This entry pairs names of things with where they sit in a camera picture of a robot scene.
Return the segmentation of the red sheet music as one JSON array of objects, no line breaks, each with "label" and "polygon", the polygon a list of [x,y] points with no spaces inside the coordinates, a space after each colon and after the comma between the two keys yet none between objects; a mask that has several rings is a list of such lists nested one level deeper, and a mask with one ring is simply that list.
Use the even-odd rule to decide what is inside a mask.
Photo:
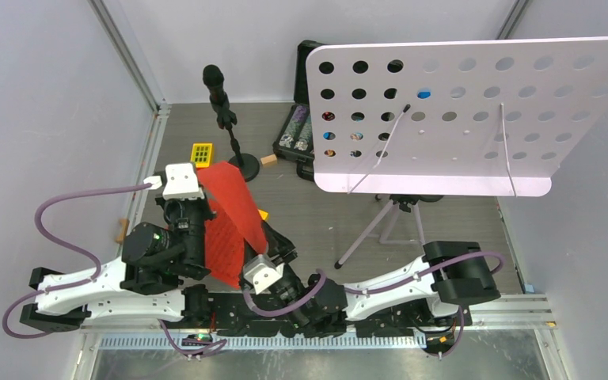
[{"label": "red sheet music", "polygon": [[224,211],[205,222],[205,267],[210,276],[237,290],[244,264],[245,243]]},{"label": "red sheet music", "polygon": [[199,171],[198,178],[251,248],[258,254],[266,253],[263,219],[239,168],[221,161]]}]

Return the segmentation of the lilac tripod music stand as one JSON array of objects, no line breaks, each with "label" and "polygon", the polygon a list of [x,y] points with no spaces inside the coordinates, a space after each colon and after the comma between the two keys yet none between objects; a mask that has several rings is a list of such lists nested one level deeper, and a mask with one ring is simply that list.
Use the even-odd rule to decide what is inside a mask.
[{"label": "lilac tripod music stand", "polygon": [[608,36],[325,45],[306,73],[321,190],[540,197],[608,109]]}]

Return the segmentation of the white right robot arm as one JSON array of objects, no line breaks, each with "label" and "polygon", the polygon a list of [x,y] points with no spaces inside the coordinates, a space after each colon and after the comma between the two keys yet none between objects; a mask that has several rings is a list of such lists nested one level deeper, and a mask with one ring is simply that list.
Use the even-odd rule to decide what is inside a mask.
[{"label": "white right robot arm", "polygon": [[358,283],[336,283],[324,272],[304,286],[290,266],[294,245],[267,223],[267,251],[245,245],[241,287],[248,308],[267,319],[287,319],[307,338],[339,336],[350,325],[368,336],[372,317],[381,330],[419,329],[446,319],[464,325],[471,305],[499,298],[493,278],[504,266],[499,253],[484,252],[476,242],[432,241],[424,253],[395,271]]}]

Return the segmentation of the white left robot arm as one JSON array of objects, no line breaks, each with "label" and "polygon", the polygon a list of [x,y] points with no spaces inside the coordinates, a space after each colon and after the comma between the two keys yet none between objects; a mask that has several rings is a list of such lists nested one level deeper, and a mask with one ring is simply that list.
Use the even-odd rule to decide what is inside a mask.
[{"label": "white left robot arm", "polygon": [[148,324],[186,321],[193,328],[209,322],[206,291],[182,287],[201,280],[205,263],[205,224],[215,214],[207,199],[156,199],[165,227],[134,226],[119,258],[71,274],[36,268],[30,284],[33,300],[21,309],[20,323],[43,333],[111,323]]}]

